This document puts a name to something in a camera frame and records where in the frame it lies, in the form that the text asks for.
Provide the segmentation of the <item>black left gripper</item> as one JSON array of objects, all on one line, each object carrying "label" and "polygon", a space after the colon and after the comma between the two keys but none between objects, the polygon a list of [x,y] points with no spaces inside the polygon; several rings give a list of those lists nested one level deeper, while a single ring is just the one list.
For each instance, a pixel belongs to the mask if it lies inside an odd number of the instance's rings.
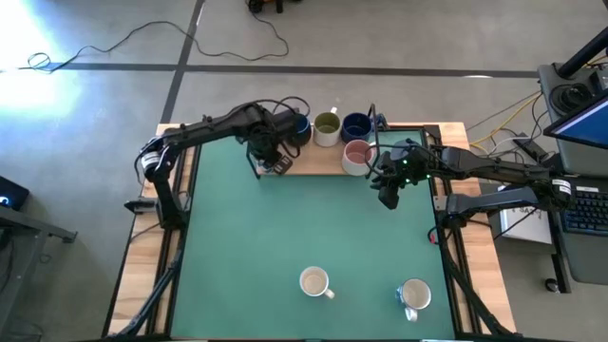
[{"label": "black left gripper", "polygon": [[252,110],[246,115],[249,125],[244,140],[247,142],[247,158],[257,161],[278,161],[273,172],[283,175],[289,170],[293,161],[288,156],[282,156],[278,145],[282,136],[291,127],[291,112],[289,110],[272,114],[265,110]]}]

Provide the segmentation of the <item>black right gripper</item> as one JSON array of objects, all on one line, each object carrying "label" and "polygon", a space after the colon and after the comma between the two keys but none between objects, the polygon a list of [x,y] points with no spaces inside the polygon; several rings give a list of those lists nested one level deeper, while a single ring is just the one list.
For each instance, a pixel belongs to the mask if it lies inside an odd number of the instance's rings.
[{"label": "black right gripper", "polygon": [[383,151],[375,164],[377,175],[372,188],[378,190],[378,199],[390,210],[397,207],[399,188],[430,179],[429,159],[419,143],[405,139]]}]

